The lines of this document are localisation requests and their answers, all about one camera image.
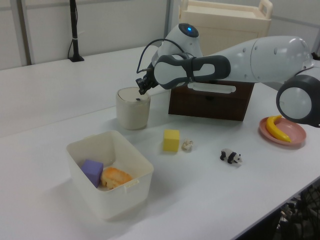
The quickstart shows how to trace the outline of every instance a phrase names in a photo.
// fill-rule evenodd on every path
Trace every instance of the plastic container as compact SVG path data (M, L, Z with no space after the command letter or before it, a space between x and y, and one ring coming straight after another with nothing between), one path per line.
M72 180L98 218L110 219L144 201L149 193L153 165L118 131L108 131L70 143L68 164ZM130 174L133 180L112 190L96 188L80 167L86 159Z
M150 96L140 95L138 87L127 87L116 93L116 118L128 130L144 128L148 123Z
M261 0L258 7L206 1L182 0L179 22L196 27L204 56L234 45L266 37L273 4Z

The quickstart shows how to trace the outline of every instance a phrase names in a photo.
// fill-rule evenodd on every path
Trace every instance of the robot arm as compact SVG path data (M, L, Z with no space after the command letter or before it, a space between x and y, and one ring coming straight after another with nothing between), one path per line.
M274 36L253 39L209 56L203 56L199 33L180 23L154 54L149 71L136 82L140 93L160 85L164 89L201 84L214 92L214 80L248 83L284 82L276 105L288 120L320 127L320 61L314 60L299 37Z

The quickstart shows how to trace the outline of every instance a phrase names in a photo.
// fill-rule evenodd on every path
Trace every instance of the white wall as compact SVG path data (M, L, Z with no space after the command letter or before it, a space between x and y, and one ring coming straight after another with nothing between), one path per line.
M18 10L13 7L10 0L0 1L0 70L26 65L23 42L18 40L19 19L14 16Z
M260 0L204 0L225 4L258 7ZM273 4L269 36L287 35L303 38L310 49L319 51L320 46L320 1L319 0L271 0ZM171 0L169 30L179 23L181 0Z
M76 2L83 57L141 47L164 37L167 0ZM26 0L24 12L31 62L66 59L72 40L69 0Z

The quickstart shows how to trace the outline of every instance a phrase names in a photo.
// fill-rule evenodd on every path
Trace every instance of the plate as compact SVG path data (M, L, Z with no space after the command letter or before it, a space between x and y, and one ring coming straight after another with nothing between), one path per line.
M276 139L268 132L268 130L266 128L267 119L268 118L265 117L260 121L259 129L265 137L267 137L268 139L270 139L271 141L273 141L277 144L297 145L297 144L303 143L307 137L306 131L300 125L282 117L282 118L277 119L274 124L282 132L284 132L285 134L287 134L290 137L291 142Z

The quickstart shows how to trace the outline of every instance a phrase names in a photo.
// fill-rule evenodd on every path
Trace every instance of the small figurine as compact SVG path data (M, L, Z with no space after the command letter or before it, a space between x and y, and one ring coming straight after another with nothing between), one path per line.
M242 163L241 154L237 154L236 152L232 151L229 148L225 148L221 150L220 159L224 161L225 158L227 158L228 164Z
M181 148L182 148L183 150L185 150L185 151L191 151L193 145L194 145L194 142L187 138L187 139L184 140Z

